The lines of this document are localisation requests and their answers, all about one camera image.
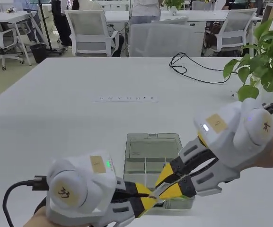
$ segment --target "clear plastic box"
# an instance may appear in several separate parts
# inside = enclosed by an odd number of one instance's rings
[[[178,134],[128,134],[125,153],[124,180],[138,182],[154,190],[165,164],[176,158],[182,144]],[[188,210],[193,198],[173,198],[155,208]]]

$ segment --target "black velcro strap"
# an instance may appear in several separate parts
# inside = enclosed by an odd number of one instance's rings
[[[42,207],[45,207],[47,204],[47,200],[46,197],[40,202],[40,204],[36,207],[34,214],[38,212],[39,209],[41,209]]]

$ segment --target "gray floor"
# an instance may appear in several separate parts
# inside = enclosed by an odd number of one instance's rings
[[[58,36],[56,36],[54,33],[56,31],[53,21],[51,19],[48,19],[47,21],[47,27],[49,31],[49,36],[52,41],[52,46],[54,48],[58,47]],[[28,37],[26,35],[23,36],[24,43],[28,44],[30,43],[28,40]],[[84,55],[85,57],[104,57],[106,55],[99,54],[99,55]],[[0,93],[5,91],[7,88],[9,88],[12,84],[14,84],[16,81],[18,81],[20,78],[22,78],[24,75],[26,75],[31,69],[33,69],[37,64],[32,56],[32,54],[29,54],[32,66],[29,66],[27,63],[24,65],[21,65],[19,61],[6,59],[6,66],[7,70],[3,71],[1,69],[1,62],[0,62]],[[65,54],[62,57],[72,57],[71,50],[68,50],[65,52]]]

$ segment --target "green plant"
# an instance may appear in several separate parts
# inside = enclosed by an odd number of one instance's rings
[[[164,0],[164,5],[166,8],[170,8],[172,6],[175,6],[178,10],[181,9],[182,4],[184,4],[184,0]]]
[[[232,73],[238,74],[243,86],[238,90],[238,99],[257,98],[261,83],[264,90],[273,92],[273,30],[269,31],[271,20],[262,23],[255,31],[256,45],[246,45],[243,49],[254,48],[253,58],[246,54],[241,60],[232,59],[223,71],[224,79]]]

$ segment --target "power strip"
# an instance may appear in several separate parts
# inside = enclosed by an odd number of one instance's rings
[[[96,98],[94,103],[157,103],[153,96],[101,96]]]

